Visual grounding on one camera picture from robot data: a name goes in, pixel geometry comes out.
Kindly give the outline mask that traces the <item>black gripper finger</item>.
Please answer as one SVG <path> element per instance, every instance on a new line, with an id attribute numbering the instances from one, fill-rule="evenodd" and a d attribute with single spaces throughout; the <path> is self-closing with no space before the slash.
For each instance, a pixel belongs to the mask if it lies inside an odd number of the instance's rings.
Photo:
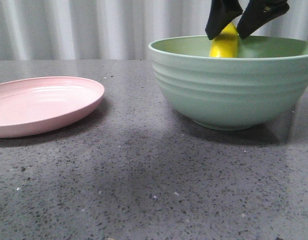
<path id="1" fill-rule="evenodd" d="M 286 14 L 289 9 L 287 0 L 250 0 L 237 25 L 239 37 L 246 39 L 266 23 Z"/>
<path id="2" fill-rule="evenodd" d="M 236 17 L 243 13 L 238 0 L 212 0 L 205 32 L 209 40 L 217 37 Z"/>

